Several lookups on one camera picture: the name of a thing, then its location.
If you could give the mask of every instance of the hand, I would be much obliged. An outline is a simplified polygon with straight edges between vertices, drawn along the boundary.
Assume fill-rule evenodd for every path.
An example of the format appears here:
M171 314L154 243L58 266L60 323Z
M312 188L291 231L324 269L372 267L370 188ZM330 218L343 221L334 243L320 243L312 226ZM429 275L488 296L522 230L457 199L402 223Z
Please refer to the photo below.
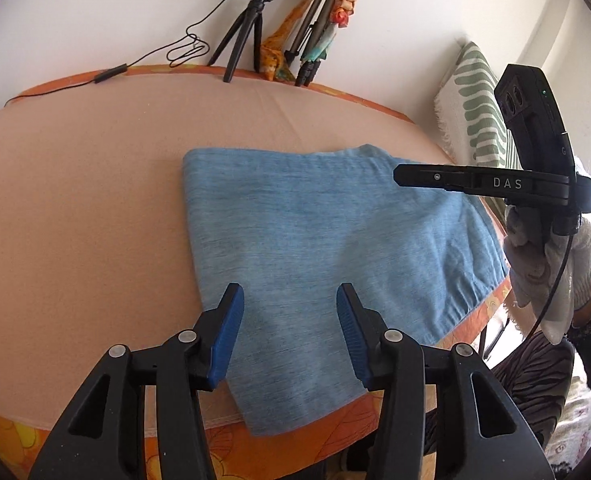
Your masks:
M560 270L568 237L553 233L542 250L539 214L530 208L509 206L506 211L507 236L504 251L511 264L511 285L518 306L531 304L539 317ZM571 325L573 312L591 298L591 224L582 219L573 238L571 253L549 309L541 323L553 344L562 339Z

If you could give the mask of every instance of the blue gripper pad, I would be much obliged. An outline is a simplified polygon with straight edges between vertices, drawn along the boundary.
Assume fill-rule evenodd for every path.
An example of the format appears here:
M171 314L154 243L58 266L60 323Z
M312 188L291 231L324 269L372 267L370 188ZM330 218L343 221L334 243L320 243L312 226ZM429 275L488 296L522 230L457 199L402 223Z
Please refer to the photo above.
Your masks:
M344 341L349 350L355 377L368 390L371 381L373 381L373 374L369 368L367 341L342 286L338 287L338 293L336 294L336 308L338 309L338 319L344 334Z
M218 332L211 347L211 368L206 378L213 389L226 376L230 356L233 353L235 340L242 323L244 313L244 290L242 287L237 283L230 283L218 308L227 308L225 301L229 303L228 311L222 320L220 332Z

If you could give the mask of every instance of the tripod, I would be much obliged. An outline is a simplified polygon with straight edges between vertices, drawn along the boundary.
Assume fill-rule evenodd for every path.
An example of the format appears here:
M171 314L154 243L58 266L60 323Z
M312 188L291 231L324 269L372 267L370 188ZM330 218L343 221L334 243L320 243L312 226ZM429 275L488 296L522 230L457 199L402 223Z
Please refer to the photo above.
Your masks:
M231 25L229 31L226 33L220 44L215 49L213 56L208 62L208 66L211 66L220 57L220 54L229 41L232 40L235 33L239 31L238 38L235 40L233 51L230 53L229 64L226 66L226 72L224 72L224 82L230 83L233 79L233 72L240 61L242 55L242 49L248 40L248 35L251 33L251 28L254 29L253 34L253 69L259 73L259 47L262 43L262 11L264 5L272 2L273 0L251 0L246 6L246 9L237 17L237 19Z

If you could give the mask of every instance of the teal fabric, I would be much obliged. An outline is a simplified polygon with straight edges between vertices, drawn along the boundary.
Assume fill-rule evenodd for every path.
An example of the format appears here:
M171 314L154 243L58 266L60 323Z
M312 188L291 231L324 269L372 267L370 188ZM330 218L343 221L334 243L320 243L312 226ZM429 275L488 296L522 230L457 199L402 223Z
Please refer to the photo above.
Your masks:
M435 344L507 273L477 197L400 188L373 146L295 155L208 148L184 157L198 286L245 310L227 373L253 434L294 430L365 393L336 314L351 282L388 326Z

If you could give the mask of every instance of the striped pillow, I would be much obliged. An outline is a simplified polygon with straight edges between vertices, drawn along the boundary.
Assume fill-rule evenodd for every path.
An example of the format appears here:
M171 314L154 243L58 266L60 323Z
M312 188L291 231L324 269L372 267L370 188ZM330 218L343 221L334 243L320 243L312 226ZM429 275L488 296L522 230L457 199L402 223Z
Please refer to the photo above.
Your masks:
M497 83L479 47L470 42L435 97L443 147L458 164L520 168L511 132L493 95Z

